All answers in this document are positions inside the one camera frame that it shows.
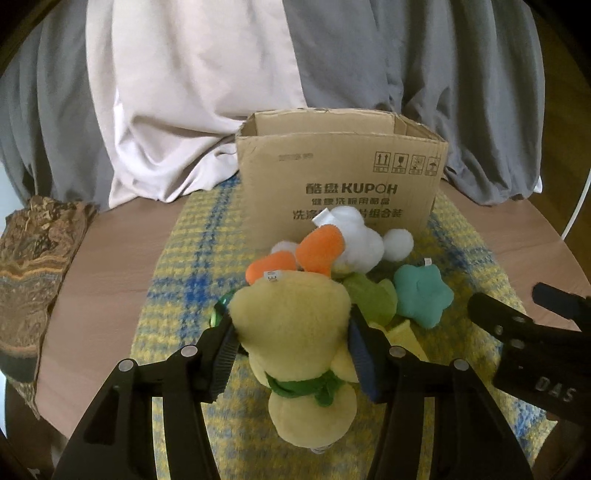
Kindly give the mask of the teal star plush cushion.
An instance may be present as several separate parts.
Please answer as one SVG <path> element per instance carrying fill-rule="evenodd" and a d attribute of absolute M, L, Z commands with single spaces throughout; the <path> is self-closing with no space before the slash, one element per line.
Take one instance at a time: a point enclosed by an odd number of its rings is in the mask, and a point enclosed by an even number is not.
<path fill-rule="evenodd" d="M 424 329 L 435 328 L 454 299 L 453 290 L 435 264 L 401 266 L 394 273 L 394 289 L 398 295 L 397 314 Z"/>

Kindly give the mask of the yellow duck plush toy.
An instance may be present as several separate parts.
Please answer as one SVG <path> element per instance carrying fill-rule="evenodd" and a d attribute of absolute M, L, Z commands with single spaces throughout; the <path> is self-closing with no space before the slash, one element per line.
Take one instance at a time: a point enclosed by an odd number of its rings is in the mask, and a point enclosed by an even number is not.
<path fill-rule="evenodd" d="M 345 247 L 338 227 L 318 227 L 294 249 L 254 260 L 229 302 L 252 373 L 270 391 L 277 435 L 313 451 L 344 437 L 358 411 L 348 347 L 352 300 L 332 279 Z"/>

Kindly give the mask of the pale pink bed sheet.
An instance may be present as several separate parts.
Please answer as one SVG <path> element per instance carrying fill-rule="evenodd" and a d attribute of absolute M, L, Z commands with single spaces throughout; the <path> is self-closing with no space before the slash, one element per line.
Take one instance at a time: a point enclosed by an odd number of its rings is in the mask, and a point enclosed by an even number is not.
<path fill-rule="evenodd" d="M 250 114 L 305 103 L 280 1 L 91 1 L 86 56 L 110 207 L 215 187 Z"/>

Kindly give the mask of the brown patterned cloth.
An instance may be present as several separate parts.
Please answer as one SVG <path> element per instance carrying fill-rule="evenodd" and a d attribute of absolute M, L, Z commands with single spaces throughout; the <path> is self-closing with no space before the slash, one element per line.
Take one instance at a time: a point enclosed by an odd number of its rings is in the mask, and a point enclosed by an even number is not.
<path fill-rule="evenodd" d="M 36 417 L 43 340 L 65 275 L 96 207 L 34 196 L 1 236 L 1 372 Z"/>

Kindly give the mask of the white plush toy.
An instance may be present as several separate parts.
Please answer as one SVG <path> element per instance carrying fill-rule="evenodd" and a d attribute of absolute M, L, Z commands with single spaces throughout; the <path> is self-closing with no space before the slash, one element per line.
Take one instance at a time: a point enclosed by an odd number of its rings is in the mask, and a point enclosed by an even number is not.
<path fill-rule="evenodd" d="M 312 218 L 315 229 L 301 242 L 283 240 L 270 252 L 287 251 L 301 270 L 325 276 L 367 274 L 381 261 L 400 262 L 414 249 L 406 229 L 382 235 L 368 227 L 360 210 L 349 206 L 325 208 Z"/>

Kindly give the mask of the brown cardboard box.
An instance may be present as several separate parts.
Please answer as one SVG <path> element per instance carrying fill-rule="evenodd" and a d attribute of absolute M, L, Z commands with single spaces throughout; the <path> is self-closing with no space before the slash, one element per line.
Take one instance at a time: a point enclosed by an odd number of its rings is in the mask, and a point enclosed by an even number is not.
<path fill-rule="evenodd" d="M 311 232 L 325 208 L 349 206 L 384 234 L 427 227 L 449 144 L 391 112 L 256 112 L 235 137 L 246 237 L 256 250 Z"/>

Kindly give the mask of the green plush toy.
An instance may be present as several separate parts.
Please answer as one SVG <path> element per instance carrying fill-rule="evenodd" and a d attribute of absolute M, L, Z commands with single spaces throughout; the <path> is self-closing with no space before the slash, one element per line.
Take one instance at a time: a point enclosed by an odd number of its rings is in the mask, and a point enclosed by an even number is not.
<path fill-rule="evenodd" d="M 342 281 L 342 285 L 368 323 L 386 327 L 396 316 L 398 294 L 391 280 L 383 279 L 376 283 L 366 275 L 353 273 Z"/>

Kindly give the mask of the grey bed duvet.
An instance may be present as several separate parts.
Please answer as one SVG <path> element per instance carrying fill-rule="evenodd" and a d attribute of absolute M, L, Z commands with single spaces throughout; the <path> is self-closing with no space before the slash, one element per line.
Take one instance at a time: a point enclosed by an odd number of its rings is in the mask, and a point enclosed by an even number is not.
<path fill-rule="evenodd" d="M 1 68 L 1 163 L 15 193 L 110 209 L 113 179 L 86 56 L 91 1 L 49 1 Z M 280 1 L 304 107 L 403 114 L 449 144 L 481 205 L 541 183 L 543 58 L 523 1 Z"/>

